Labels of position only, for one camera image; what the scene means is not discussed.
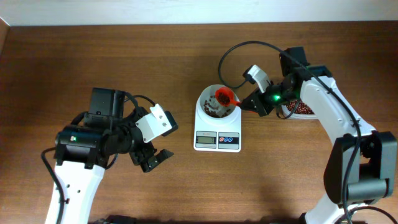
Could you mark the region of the red plastic measuring scoop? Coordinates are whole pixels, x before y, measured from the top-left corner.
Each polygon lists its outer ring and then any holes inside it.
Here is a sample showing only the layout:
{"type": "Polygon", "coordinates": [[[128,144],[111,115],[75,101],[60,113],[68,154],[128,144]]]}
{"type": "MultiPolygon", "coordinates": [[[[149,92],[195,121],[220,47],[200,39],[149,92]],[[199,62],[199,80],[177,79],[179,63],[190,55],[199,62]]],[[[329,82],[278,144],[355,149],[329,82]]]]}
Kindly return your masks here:
{"type": "Polygon", "coordinates": [[[221,87],[216,90],[215,97],[219,104],[228,107],[230,105],[240,106],[240,102],[235,99],[234,92],[228,87],[221,87]]]}

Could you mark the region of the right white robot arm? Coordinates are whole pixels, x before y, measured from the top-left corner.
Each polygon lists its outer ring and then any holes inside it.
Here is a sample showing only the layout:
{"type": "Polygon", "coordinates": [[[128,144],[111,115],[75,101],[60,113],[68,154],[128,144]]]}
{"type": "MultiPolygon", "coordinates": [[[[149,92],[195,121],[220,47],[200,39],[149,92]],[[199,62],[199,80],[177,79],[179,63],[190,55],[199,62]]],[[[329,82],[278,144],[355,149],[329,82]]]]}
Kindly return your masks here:
{"type": "Polygon", "coordinates": [[[265,116],[277,106],[300,100],[313,111],[333,148],[323,175],[325,194],[299,222],[351,223],[355,212],[392,195],[397,139],[363,120],[329,69],[310,65],[302,47],[280,51],[279,59],[284,77],[280,84],[272,83],[257,65],[244,72],[257,89],[243,99],[241,109],[265,116]]]}

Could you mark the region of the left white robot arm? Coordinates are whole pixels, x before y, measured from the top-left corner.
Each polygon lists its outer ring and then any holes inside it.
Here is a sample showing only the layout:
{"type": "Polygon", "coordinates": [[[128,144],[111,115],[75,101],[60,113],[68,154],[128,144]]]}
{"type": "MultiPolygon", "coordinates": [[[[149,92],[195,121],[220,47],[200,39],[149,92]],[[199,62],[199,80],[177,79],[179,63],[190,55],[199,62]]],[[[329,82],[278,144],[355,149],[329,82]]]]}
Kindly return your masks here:
{"type": "Polygon", "coordinates": [[[90,107],[55,138],[55,166],[41,158],[54,182],[46,223],[88,223],[104,173],[120,154],[129,154],[143,172],[152,171],[173,153],[151,141],[178,128],[169,111],[153,103],[149,110],[126,91],[94,88],[90,107]]]}

